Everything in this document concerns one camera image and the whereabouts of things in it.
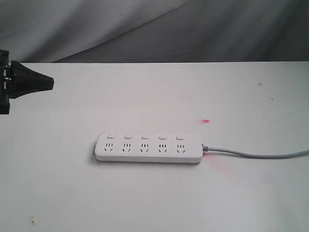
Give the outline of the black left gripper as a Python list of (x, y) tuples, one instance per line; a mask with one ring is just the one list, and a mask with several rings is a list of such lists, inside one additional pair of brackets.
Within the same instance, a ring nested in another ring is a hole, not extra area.
[[(12, 68), (14, 88), (10, 92)], [(0, 113), (9, 114), (10, 99), (41, 91), (52, 90), (54, 79), (50, 76), (33, 71), (16, 60), (9, 63), (9, 51), (0, 51)]]

